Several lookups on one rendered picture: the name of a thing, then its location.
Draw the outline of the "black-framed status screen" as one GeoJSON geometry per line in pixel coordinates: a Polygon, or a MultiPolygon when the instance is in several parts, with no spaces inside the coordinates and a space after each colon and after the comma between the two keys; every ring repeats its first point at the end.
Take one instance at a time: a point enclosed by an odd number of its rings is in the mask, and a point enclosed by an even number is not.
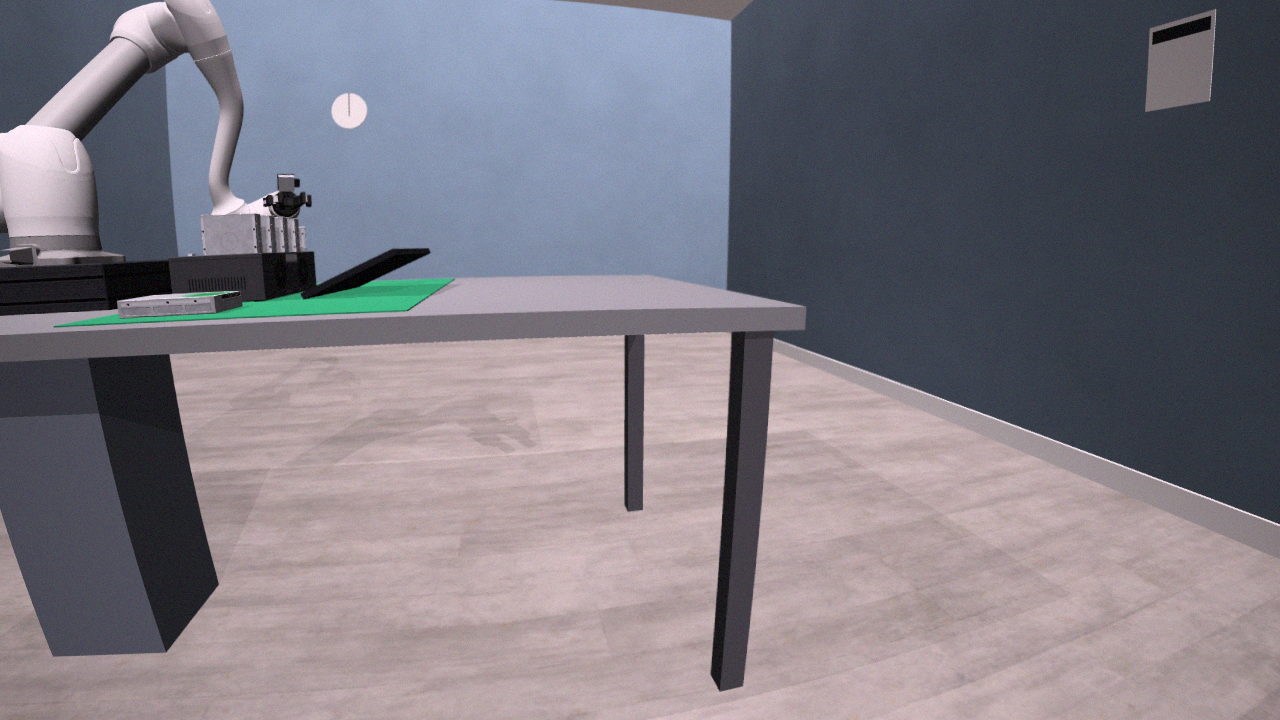
{"type": "MultiPolygon", "coordinates": [[[[351,268],[349,270],[343,272],[339,275],[335,275],[332,279],[315,286],[311,290],[305,291],[303,293],[301,293],[301,296],[305,300],[305,299],[314,299],[317,296],[323,296],[326,293],[335,293],[344,290],[357,288],[362,284],[378,279],[381,275],[385,275],[389,272],[394,272],[396,269],[404,266],[406,264],[413,263],[415,259],[417,260],[419,258],[422,258],[424,254],[421,252],[430,254],[430,250],[390,249],[389,251],[383,252],[381,255],[378,255],[376,258],[372,258],[369,261],[360,264],[358,266],[351,268]]],[[[425,256],[428,254],[425,254],[425,256]]]]}

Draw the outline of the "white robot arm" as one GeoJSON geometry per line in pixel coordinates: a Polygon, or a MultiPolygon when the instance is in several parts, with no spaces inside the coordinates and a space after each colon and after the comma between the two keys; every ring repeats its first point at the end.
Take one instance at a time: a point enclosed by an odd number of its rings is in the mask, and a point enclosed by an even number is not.
{"type": "Polygon", "coordinates": [[[12,249],[0,250],[0,266],[125,263],[124,255],[102,251],[93,167],[81,141],[143,74],[183,53],[220,105],[211,214],[279,217],[262,208],[264,197],[246,204],[229,188],[244,105],[218,13],[209,0],[165,0],[120,15],[97,56],[26,126],[0,133],[0,233],[9,233],[12,249]]]}

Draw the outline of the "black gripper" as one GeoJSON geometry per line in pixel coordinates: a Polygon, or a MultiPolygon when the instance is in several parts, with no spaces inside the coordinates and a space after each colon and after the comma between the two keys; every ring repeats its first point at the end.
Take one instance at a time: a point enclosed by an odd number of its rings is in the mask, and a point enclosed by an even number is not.
{"type": "Polygon", "coordinates": [[[294,215],[294,213],[297,213],[300,210],[300,208],[305,202],[306,202],[305,208],[312,208],[312,205],[311,205],[312,204],[311,195],[306,196],[305,192],[302,192],[302,193],[300,192],[300,196],[296,196],[296,193],[292,192],[291,196],[284,196],[284,195],[282,195],[282,192],[278,192],[275,196],[273,196],[270,193],[270,195],[268,195],[266,199],[264,197],[262,199],[262,208],[271,208],[271,205],[273,205],[273,210],[279,217],[292,217],[292,215],[294,215]],[[279,202],[279,196],[280,196],[280,202],[279,202]],[[283,196],[283,199],[282,199],[282,196],[283,196]],[[275,202],[276,202],[276,206],[275,206],[275,202]],[[282,204],[280,208],[279,208],[279,204],[282,204]],[[285,205],[291,205],[291,206],[287,208],[285,205]]]}

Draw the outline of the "green flat mat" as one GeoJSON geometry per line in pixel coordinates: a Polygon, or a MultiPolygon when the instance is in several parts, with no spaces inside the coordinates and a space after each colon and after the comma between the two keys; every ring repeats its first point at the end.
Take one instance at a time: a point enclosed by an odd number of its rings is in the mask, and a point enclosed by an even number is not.
{"type": "Polygon", "coordinates": [[[291,293],[279,299],[273,299],[261,302],[253,302],[253,301],[243,302],[243,306],[241,307],[234,307],[227,311],[214,313],[214,314],[195,314],[195,315],[179,315],[179,316],[138,316],[138,318],[119,318],[119,314],[114,314],[83,322],[72,322],[61,325],[54,325],[54,328],[76,327],[76,325],[115,325],[115,324],[155,323],[155,322],[197,322],[197,320],[262,318],[262,316],[307,316],[307,315],[355,314],[355,313],[406,313],[410,311],[410,309],[419,305],[420,302],[422,302],[422,300],[431,296],[434,291],[436,292],[438,290],[442,290],[445,284],[449,284],[454,279],[428,279],[420,282],[419,284],[410,286],[408,288],[404,290],[399,288],[403,287],[404,284],[410,284],[413,281],[388,281],[384,284],[378,284],[374,286],[372,288],[364,290],[379,282],[379,281],[371,281],[367,284],[364,284],[353,290],[344,290],[335,293],[326,293],[314,299],[303,300],[301,296],[301,293],[303,292],[291,293]],[[357,292],[358,290],[364,291],[357,292]],[[394,290],[398,291],[392,292],[394,290]]]}

